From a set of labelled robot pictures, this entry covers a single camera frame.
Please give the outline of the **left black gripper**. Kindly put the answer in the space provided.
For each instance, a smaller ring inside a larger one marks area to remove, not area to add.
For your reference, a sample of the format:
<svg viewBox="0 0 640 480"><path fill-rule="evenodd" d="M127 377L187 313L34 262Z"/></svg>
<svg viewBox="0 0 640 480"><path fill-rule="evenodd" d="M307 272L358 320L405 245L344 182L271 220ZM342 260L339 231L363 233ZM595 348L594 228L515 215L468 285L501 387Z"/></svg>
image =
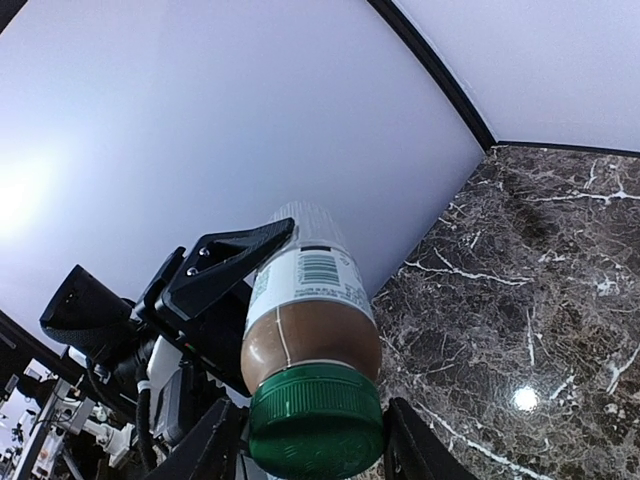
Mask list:
<svg viewBox="0 0 640 480"><path fill-rule="evenodd" d="M176 248L138 300L136 314L189 359L246 395L240 371L250 297L245 278L291 239L294 227L288 217L250 230L204 235L191 250Z"/></svg>

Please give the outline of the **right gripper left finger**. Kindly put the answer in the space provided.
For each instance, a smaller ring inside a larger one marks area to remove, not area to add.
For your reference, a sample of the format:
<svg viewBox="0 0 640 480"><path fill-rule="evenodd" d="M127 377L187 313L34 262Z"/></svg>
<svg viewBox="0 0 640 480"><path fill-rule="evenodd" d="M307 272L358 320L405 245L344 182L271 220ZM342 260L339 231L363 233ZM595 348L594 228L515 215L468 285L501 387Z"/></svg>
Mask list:
<svg viewBox="0 0 640 480"><path fill-rule="evenodd" d="M145 480L234 479L247 410L218 399L168 459Z"/></svg>

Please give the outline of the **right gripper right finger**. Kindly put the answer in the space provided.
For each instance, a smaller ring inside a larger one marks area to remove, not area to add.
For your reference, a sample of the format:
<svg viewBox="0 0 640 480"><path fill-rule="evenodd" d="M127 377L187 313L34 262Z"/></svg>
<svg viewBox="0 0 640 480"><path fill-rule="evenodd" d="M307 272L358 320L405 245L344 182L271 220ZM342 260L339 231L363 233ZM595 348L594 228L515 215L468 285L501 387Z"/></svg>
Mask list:
<svg viewBox="0 0 640 480"><path fill-rule="evenodd" d="M386 479L477 479L455 459L404 398L389 400L383 421Z"/></svg>

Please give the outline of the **green bottle cap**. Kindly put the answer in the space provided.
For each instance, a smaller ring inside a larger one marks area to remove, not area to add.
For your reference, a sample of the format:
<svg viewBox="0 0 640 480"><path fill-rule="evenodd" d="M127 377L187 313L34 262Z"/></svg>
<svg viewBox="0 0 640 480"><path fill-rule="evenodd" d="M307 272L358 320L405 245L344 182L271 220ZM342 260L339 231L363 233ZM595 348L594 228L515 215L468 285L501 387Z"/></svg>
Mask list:
<svg viewBox="0 0 640 480"><path fill-rule="evenodd" d="M279 372L253 394L249 452L282 479L346 479L382 455L384 422L376 386L328 363Z"/></svg>

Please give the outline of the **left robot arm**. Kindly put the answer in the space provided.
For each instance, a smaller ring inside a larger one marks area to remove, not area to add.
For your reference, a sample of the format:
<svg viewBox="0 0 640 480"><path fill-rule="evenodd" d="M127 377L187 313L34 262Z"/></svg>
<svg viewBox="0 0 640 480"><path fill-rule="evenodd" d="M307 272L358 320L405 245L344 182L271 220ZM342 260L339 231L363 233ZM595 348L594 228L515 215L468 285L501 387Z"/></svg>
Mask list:
<svg viewBox="0 0 640 480"><path fill-rule="evenodd" d="M240 350L247 277L292 237L286 218L178 248L138 300L82 267L40 319L54 353L1 319L1 395L39 412L14 428L8 479L253 479Z"/></svg>

